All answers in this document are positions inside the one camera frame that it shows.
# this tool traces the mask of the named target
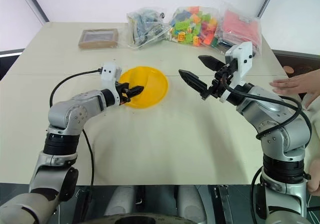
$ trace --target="robotic arm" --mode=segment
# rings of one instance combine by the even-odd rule
[[[106,64],[101,71],[105,89],[76,95],[50,108],[45,147],[39,154],[29,193],[18,195],[0,207],[1,223],[46,223],[59,203],[73,196],[78,170],[72,165],[78,156],[76,148],[84,124],[109,106],[129,102],[144,89],[142,86],[129,89],[129,83],[118,83],[120,75],[121,68]]]
[[[309,175],[303,171],[305,146],[311,135],[309,127],[304,120],[297,118],[282,128],[265,132],[293,114],[283,105],[248,98],[226,89],[229,86],[241,93],[283,101],[274,93],[242,81],[252,66],[251,42],[233,46],[225,57],[226,64],[211,56],[199,56],[206,67],[216,71],[208,89],[193,73],[185,70],[179,70],[179,73],[204,100],[212,95],[235,105],[257,130],[264,157],[261,184],[256,193],[258,215],[266,219],[266,223],[309,223],[305,219]]]

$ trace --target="table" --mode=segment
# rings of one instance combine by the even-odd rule
[[[95,156],[96,185],[248,184],[262,165],[254,128],[235,106],[215,98],[203,101],[178,74],[186,69],[206,83],[212,71],[198,55],[224,57],[209,48],[162,41],[141,50],[80,50],[84,29],[124,28],[110,23],[47,23],[0,82],[0,182],[28,183],[48,126],[49,96],[70,74],[94,70],[114,61],[123,71],[151,66],[168,79],[166,97],[148,109],[111,107],[85,125]],[[263,40],[246,80],[271,90],[269,82],[286,75]],[[101,89],[99,74],[73,78],[58,89],[53,102]],[[315,153],[315,139],[306,154]],[[90,155],[83,136],[75,168],[78,185],[90,182]]]

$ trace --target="human hand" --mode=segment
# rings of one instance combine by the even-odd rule
[[[274,80],[270,85],[275,87],[273,91],[280,95],[312,94],[305,105],[307,108],[320,95],[320,69],[288,79]]]
[[[314,159],[309,167],[311,180],[308,181],[307,187],[310,195],[320,196],[320,158]]]

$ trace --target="yellow plastic plate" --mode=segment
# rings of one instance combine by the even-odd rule
[[[120,83],[129,82],[129,87],[140,85],[141,94],[131,98],[126,105],[133,108],[147,108],[160,102],[167,93],[168,81],[163,73],[151,67],[139,66],[121,75]]]

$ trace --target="black cable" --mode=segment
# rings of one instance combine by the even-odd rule
[[[307,211],[320,210],[320,206],[309,206],[306,209],[307,209]]]
[[[52,107],[52,105],[53,105],[53,96],[55,95],[55,92],[57,91],[57,89],[64,83],[64,82],[66,82],[67,80],[69,80],[69,79],[72,79],[73,77],[77,77],[77,76],[80,76],[80,75],[85,75],[85,74],[91,74],[91,73],[96,73],[96,72],[100,72],[101,71],[101,69],[97,69],[97,70],[92,70],[92,71],[87,71],[87,72],[81,72],[81,73],[78,73],[78,74],[75,74],[75,75],[71,75],[71,76],[69,76],[69,77],[67,77],[67,78],[65,78],[65,79],[63,79],[62,81],[60,81],[55,87],[54,87],[54,89],[52,90],[52,92],[51,92],[51,94],[50,94],[50,99],[49,99],[49,105],[50,105],[50,107]],[[82,133],[84,134],[84,137],[85,137],[85,140],[86,140],[86,143],[87,143],[87,145],[88,145],[88,149],[89,149],[89,152],[90,152],[90,158],[91,158],[91,182],[90,182],[90,186],[92,187],[94,184],[94,170],[95,170],[95,162],[94,162],[94,154],[93,154],[93,152],[92,152],[92,148],[91,148],[91,145],[90,145],[90,142],[89,142],[89,139],[88,139],[88,136],[87,136],[87,134],[86,134],[86,132],[85,132],[85,130],[83,129],[82,130]]]
[[[253,196],[254,196],[254,185],[255,185],[255,183],[256,183],[256,180],[257,180],[257,178],[258,178],[258,176],[259,176],[259,174],[261,173],[261,170],[262,170],[262,167],[260,167],[257,171],[256,171],[256,173],[255,173],[255,175],[254,175],[254,177],[253,177],[253,179],[252,179],[252,182],[251,182],[251,186],[250,186],[250,212],[251,212],[251,217],[252,217],[252,221],[254,222],[253,224],[258,224],[257,223],[257,218],[255,217],[255,210],[254,210],[254,204],[253,204]]]
[[[274,126],[274,127],[271,127],[267,130],[264,130],[262,131],[261,133],[257,134],[256,135],[256,138],[257,139],[261,139],[261,137],[269,132],[272,132],[274,130],[277,130],[277,129],[280,129],[280,128],[283,128],[285,125],[288,125],[290,122],[292,122],[293,120],[295,120],[299,115],[301,115],[303,117],[303,119],[305,120],[308,128],[309,128],[309,131],[310,131],[310,137],[309,137],[309,140],[308,142],[306,143],[305,147],[307,147],[307,145],[309,144],[309,141],[311,139],[311,135],[312,135],[312,126],[311,126],[311,123],[308,119],[308,117],[303,113],[302,111],[302,105],[299,101],[297,101],[296,99],[294,98],[291,98],[291,97],[287,97],[287,96],[280,96],[281,98],[283,99],[287,99],[287,100],[290,100],[290,101],[293,101],[297,104],[297,107],[294,106],[294,105],[291,105],[289,103],[286,103],[284,101],[280,101],[280,100],[275,100],[275,99],[271,99],[271,98],[267,98],[267,97],[263,97],[263,96],[258,96],[258,95],[251,95],[251,94],[248,94],[248,93],[244,93],[244,92],[241,92],[241,91],[238,91],[238,90],[235,90],[233,88],[231,88],[228,84],[227,84],[227,73],[224,73],[222,75],[222,83],[224,85],[224,87],[231,93],[235,94],[235,95],[238,95],[238,96],[242,96],[242,97],[247,97],[247,98],[251,98],[251,99],[255,99],[255,100],[261,100],[261,101],[267,101],[267,102],[271,102],[271,103],[275,103],[275,104],[279,104],[279,105],[283,105],[283,106],[286,106],[290,109],[293,109],[295,110],[295,113],[287,120],[285,120],[284,122]]]

